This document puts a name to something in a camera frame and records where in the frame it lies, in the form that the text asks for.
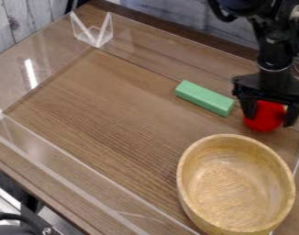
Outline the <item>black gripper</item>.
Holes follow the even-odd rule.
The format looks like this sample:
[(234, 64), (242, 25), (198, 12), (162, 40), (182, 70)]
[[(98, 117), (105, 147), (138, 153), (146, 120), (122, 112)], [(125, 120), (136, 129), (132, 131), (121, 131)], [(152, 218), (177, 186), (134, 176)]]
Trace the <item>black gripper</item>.
[(244, 116), (256, 115), (257, 100), (286, 105), (282, 127), (290, 127), (299, 118), (299, 78), (290, 70), (265, 71), (232, 78), (232, 94), (240, 99)]

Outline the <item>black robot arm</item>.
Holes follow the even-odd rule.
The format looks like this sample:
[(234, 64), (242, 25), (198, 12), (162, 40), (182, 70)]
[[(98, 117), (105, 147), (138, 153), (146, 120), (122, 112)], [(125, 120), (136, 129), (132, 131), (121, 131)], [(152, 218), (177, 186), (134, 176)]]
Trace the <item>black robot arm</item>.
[(286, 107), (282, 126), (299, 118), (299, 78), (290, 73), (299, 55), (299, 0), (206, 0), (216, 18), (230, 23), (242, 17), (249, 22), (258, 54), (258, 71), (232, 78), (232, 94), (244, 116), (253, 118), (260, 101)]

